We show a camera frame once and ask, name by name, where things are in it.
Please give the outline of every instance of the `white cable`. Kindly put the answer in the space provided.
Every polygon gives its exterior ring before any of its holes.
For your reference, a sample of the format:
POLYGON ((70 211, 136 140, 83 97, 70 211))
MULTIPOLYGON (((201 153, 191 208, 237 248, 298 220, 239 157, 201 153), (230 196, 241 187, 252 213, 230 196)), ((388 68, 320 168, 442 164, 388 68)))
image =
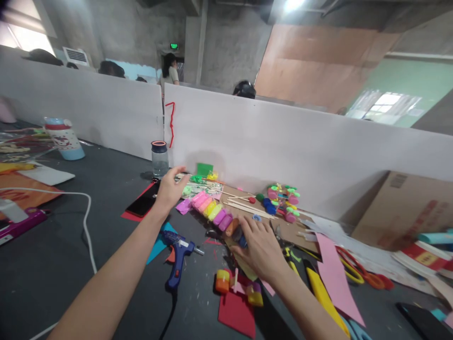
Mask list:
MULTIPOLYGON (((30 190, 30 191, 39 191, 39 192, 45 192, 49 194, 63 194, 63 195, 83 195, 88 198, 88 206, 86 207, 86 213, 84 217, 84 230, 85 230, 85 235, 86 239, 88 241, 88 251, 90 252, 90 260, 91 260, 91 265, 93 267, 93 272, 96 274, 98 272, 96 268, 96 263, 94 262, 94 255, 93 255, 93 246, 91 245, 91 237, 90 233, 88 232, 88 227, 86 226, 86 220, 88 218, 88 214, 90 213, 90 208, 91 208, 91 196, 85 193, 71 193, 71 192, 62 192, 62 191, 48 191, 48 190, 40 190, 40 189, 31 189, 31 188, 22 188, 22 187, 9 187, 9 188, 1 188, 0 190, 30 190)), ((55 326, 58 323, 53 324, 49 328, 46 328, 44 331, 42 331, 39 334, 36 334, 34 337, 32 337, 30 340, 36 340, 40 338, 42 335, 46 334, 47 332, 51 331, 52 329, 55 328, 55 326)))

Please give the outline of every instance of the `purple device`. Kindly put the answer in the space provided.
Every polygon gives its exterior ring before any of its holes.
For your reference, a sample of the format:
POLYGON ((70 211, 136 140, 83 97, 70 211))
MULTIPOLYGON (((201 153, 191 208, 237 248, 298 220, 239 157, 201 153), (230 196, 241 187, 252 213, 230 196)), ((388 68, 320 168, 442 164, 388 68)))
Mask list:
POLYGON ((22 235, 47 219, 47 215, 38 208, 27 208, 24 211, 28 215, 27 219, 18 223, 12 223, 0 230, 0 245, 22 235))
POLYGON ((177 289, 183 272, 184 256, 190 255, 193 251, 200 255, 204 255, 204 252, 196 248, 193 242, 187 243, 184 237, 172 231, 160 231, 159 234, 162 235, 162 238, 169 246, 173 246, 175 249, 175 263, 173 264, 167 284, 169 288, 177 289))

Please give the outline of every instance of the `air conditioner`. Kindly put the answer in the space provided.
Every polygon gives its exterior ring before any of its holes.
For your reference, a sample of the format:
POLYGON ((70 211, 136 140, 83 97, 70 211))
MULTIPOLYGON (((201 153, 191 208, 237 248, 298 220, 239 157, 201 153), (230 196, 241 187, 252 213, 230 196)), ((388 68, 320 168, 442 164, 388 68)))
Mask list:
POLYGON ((88 62, 88 58, 86 54, 82 50, 73 50, 68 47, 63 47, 63 51, 65 52, 66 59, 68 61, 73 62, 74 64, 79 64, 83 66, 90 66, 88 62))

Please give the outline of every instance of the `hand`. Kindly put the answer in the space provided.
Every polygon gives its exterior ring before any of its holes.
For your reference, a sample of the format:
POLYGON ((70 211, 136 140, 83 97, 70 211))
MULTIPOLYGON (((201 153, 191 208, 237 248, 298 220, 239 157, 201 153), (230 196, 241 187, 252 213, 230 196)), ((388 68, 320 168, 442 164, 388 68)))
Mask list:
POLYGON ((247 240, 247 249, 231 247, 235 255, 240 256, 262 280, 275 285, 289 268, 282 250, 267 223, 257 222, 250 217, 239 217, 239 222, 247 240))
POLYGON ((185 175, 179 183, 175 182, 175 176, 183 171, 185 171, 184 166, 171 168, 160 180, 160 187, 157 192, 155 205, 158 205, 161 209, 170 211, 170 209, 178 203, 184 187, 190 179, 190 175, 185 175))

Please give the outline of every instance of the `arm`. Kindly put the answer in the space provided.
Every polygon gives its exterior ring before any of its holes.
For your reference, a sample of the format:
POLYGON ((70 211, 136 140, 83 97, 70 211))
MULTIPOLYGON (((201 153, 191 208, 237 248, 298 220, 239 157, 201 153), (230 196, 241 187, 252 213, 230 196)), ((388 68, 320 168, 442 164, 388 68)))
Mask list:
POLYGON ((144 271, 162 223, 178 202, 189 180, 178 184, 174 176, 184 167, 171 169, 162 179, 156 203, 131 236, 88 281, 49 340, 111 339, 144 271))
POLYGON ((286 263, 268 224, 240 217, 248 248, 232 247, 283 300, 307 340, 348 340, 327 311, 286 263))
POLYGON ((168 69, 168 72, 170 73, 171 79, 173 80, 173 84, 179 85, 178 70, 174 67, 170 67, 168 69))

